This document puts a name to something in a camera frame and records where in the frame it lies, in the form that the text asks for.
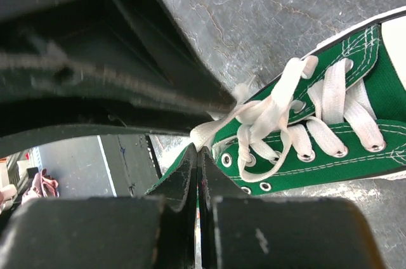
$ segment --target green sneaker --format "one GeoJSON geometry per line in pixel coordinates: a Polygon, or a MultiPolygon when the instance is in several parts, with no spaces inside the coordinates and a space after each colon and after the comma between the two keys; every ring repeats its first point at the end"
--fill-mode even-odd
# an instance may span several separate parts
{"type": "Polygon", "coordinates": [[[191,139],[198,151],[208,146],[218,167],[252,195],[404,178],[405,61],[403,7],[293,58],[248,102],[247,86],[237,86],[233,111],[197,126],[191,139]]]}

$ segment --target green shoe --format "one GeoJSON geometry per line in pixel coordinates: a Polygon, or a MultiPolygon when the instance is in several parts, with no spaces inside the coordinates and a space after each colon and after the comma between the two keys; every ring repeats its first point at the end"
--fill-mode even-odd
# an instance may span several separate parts
{"type": "Polygon", "coordinates": [[[247,193],[406,177],[406,7],[290,60],[248,102],[245,87],[228,116],[190,136],[247,193]]]}

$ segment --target cracked gray surface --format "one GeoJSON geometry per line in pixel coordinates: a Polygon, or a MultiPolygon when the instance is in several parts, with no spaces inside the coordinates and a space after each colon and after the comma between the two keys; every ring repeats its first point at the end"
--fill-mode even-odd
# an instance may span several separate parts
{"type": "MultiPolygon", "coordinates": [[[[252,75],[252,92],[271,81],[293,56],[368,17],[406,0],[164,0],[196,52],[228,88],[252,75]]],[[[154,137],[168,167],[184,138],[154,137]]],[[[388,268],[406,268],[405,182],[349,181],[296,189],[281,195],[342,196],[370,222],[388,268]]]]}

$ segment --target white shoelace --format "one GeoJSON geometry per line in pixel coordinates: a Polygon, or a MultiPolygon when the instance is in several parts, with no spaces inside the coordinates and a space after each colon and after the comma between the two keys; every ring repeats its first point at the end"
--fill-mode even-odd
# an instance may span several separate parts
{"type": "MultiPolygon", "coordinates": [[[[190,133],[197,150],[203,146],[211,148],[215,134],[237,118],[241,123],[237,131],[239,144],[237,163],[240,177],[244,181],[262,181],[275,174],[284,163],[291,147],[298,153],[300,160],[312,161],[315,153],[306,128],[302,124],[288,127],[288,120],[290,109],[296,113],[304,109],[305,103],[293,100],[293,94],[300,78],[309,79],[317,63],[318,58],[315,56],[308,56],[304,60],[291,59],[271,94],[262,101],[254,100],[243,104],[247,100],[248,86],[239,84],[233,92],[237,99],[236,107],[226,117],[201,124],[190,133]],[[273,150],[263,141],[274,131],[280,131],[283,144],[281,152],[273,150]],[[245,166],[252,161],[250,147],[259,156],[270,161],[273,167],[269,171],[254,174],[245,170],[245,166]]],[[[348,149],[328,124],[342,123],[344,119],[367,150],[374,152],[385,146],[363,80],[359,80],[346,90],[345,73],[352,66],[351,60],[343,58],[326,70],[324,79],[307,90],[315,106],[315,114],[306,118],[306,127],[319,147],[333,157],[344,157],[348,149]]],[[[217,143],[216,147],[224,147],[221,144],[222,142],[217,143]]]]}

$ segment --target white line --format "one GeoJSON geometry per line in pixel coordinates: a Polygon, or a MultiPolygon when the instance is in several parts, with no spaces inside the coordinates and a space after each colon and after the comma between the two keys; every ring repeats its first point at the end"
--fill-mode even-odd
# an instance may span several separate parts
{"type": "Polygon", "coordinates": [[[106,167],[107,177],[108,177],[108,181],[110,182],[110,186],[112,187],[113,196],[117,197],[117,193],[115,192],[115,187],[114,187],[112,175],[110,173],[110,168],[108,167],[106,154],[104,153],[102,139],[100,139],[100,136],[97,136],[97,140],[99,141],[101,156],[103,156],[104,166],[106,167]]]}

